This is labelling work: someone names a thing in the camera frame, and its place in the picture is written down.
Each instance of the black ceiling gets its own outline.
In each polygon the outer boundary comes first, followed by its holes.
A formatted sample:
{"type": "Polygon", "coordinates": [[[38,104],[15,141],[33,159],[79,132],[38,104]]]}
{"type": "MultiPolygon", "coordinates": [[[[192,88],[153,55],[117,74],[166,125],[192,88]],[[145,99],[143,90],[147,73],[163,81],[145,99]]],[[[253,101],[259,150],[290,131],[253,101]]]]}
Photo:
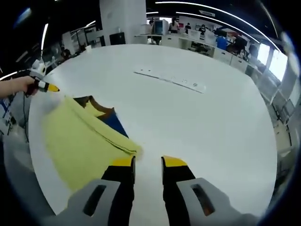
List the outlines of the black ceiling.
{"type": "MultiPolygon", "coordinates": [[[[182,0],[220,8],[250,22],[266,35],[276,38],[274,27],[257,1],[244,0],[182,0]]],[[[199,14],[201,7],[183,4],[155,4],[156,0],[146,0],[147,12],[159,11],[161,16],[176,16],[176,11],[199,14]]],[[[22,0],[1,1],[0,3],[0,66],[15,62],[26,50],[41,41],[44,25],[49,23],[45,47],[59,41],[63,33],[83,27],[96,20],[101,28],[99,0],[22,0]],[[17,28],[14,24],[20,14],[30,8],[31,16],[17,28]]],[[[254,29],[224,13],[214,12],[216,19],[229,23],[248,33],[254,29]]]]}

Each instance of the white pillar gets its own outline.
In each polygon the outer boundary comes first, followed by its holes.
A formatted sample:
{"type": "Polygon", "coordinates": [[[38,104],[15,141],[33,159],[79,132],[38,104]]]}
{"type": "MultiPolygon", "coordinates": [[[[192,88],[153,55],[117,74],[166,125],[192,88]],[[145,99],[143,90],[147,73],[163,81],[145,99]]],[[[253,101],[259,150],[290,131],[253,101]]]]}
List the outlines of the white pillar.
{"type": "Polygon", "coordinates": [[[72,55],[75,54],[75,49],[74,49],[70,32],[66,32],[65,34],[63,34],[62,40],[63,40],[64,47],[67,48],[72,55]]]}
{"type": "Polygon", "coordinates": [[[110,35],[125,33],[126,44],[137,43],[134,37],[139,34],[142,24],[146,24],[145,0],[100,0],[100,14],[106,46],[110,35]]]}

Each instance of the white table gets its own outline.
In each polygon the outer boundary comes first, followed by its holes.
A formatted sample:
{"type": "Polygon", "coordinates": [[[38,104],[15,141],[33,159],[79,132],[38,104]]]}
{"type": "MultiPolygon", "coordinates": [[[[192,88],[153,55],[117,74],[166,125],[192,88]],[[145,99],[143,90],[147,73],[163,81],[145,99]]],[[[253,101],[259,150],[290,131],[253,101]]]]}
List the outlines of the white table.
{"type": "Polygon", "coordinates": [[[40,122],[64,94],[93,95],[100,104],[114,106],[129,137],[143,147],[130,225],[168,225],[162,155],[186,161],[197,178],[226,193],[241,213],[265,212],[274,189],[277,149],[267,108],[250,77],[190,51],[118,45],[68,60],[45,80],[61,92],[32,98],[29,140],[37,179],[56,214],[66,207],[70,191],[46,152],[40,122]],[[139,68],[201,82],[206,92],[135,74],[139,68]]]}

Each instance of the wire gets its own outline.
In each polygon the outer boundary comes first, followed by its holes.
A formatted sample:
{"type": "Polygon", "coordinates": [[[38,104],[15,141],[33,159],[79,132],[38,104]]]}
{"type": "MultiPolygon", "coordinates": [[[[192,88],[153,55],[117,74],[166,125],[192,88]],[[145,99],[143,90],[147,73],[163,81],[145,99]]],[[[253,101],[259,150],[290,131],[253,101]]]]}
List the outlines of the wire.
{"type": "Polygon", "coordinates": [[[27,121],[28,119],[26,120],[26,116],[25,116],[25,93],[23,93],[23,114],[24,114],[24,129],[25,129],[25,135],[26,135],[26,139],[27,139],[27,142],[29,143],[29,139],[28,139],[28,135],[27,135],[27,132],[26,132],[26,124],[27,124],[27,121]]]}

